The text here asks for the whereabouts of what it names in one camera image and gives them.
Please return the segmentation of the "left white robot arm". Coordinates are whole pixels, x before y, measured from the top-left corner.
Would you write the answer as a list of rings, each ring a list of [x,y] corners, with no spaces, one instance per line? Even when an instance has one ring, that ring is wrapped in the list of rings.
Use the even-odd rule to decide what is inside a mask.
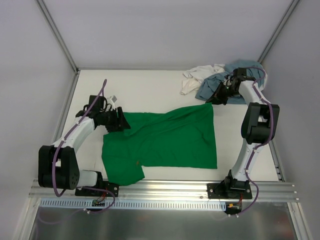
[[[108,133],[130,129],[122,108],[115,107],[116,96],[90,95],[88,104],[75,115],[67,133],[38,151],[38,184],[43,188],[74,190],[86,187],[93,196],[100,195],[104,183],[101,173],[80,170],[76,153],[85,139],[99,126]]]

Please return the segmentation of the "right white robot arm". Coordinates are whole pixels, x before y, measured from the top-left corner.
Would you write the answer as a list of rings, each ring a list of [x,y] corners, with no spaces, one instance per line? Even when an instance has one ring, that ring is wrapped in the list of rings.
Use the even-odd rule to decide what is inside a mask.
[[[258,154],[274,138],[280,107],[266,99],[259,89],[258,80],[248,76],[247,67],[239,67],[225,76],[207,103],[226,105],[231,97],[241,96],[247,110],[241,125],[243,139],[236,163],[228,175],[211,192],[226,198],[251,192],[250,173]]]

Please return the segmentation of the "green t-shirt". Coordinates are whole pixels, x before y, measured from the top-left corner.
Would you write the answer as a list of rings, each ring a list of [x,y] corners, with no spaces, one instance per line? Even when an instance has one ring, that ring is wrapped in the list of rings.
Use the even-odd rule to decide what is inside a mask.
[[[110,182],[135,184],[145,178],[144,167],[217,169],[211,104],[124,116],[129,129],[103,136],[101,158]]]

